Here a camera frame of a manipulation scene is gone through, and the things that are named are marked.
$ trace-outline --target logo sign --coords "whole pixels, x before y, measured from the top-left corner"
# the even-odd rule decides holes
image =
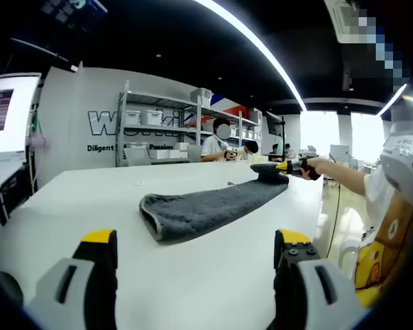
[[[118,113],[110,111],[88,111],[90,131],[92,135],[115,135]]]

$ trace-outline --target shelving unit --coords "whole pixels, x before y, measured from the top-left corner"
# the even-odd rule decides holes
[[[183,120],[179,120],[179,127],[174,126],[151,126],[151,125],[125,125],[125,111],[127,104],[146,105],[150,107],[157,107],[159,109],[168,109],[180,112],[180,118],[185,118],[185,113],[193,113],[196,116],[195,128],[183,127]],[[257,141],[242,137],[242,128],[259,126],[257,123],[252,122],[242,117],[242,112],[239,115],[233,115],[224,111],[211,109],[203,106],[200,97],[198,102],[191,102],[187,100],[181,100],[178,98],[171,98],[167,96],[159,96],[144,91],[131,91],[129,90],[129,81],[125,83],[124,91],[120,93],[118,101],[118,116],[116,120],[116,166],[124,166],[124,145],[125,138],[124,132],[132,131],[160,131],[169,133],[179,133],[180,136],[191,133],[195,134],[195,141],[197,145],[200,145],[201,135],[212,135],[212,132],[202,131],[201,118],[202,116],[211,116],[214,118],[226,118],[231,123],[238,125],[240,135],[231,136],[230,139],[236,139],[239,141],[239,146],[242,145],[242,141]]]

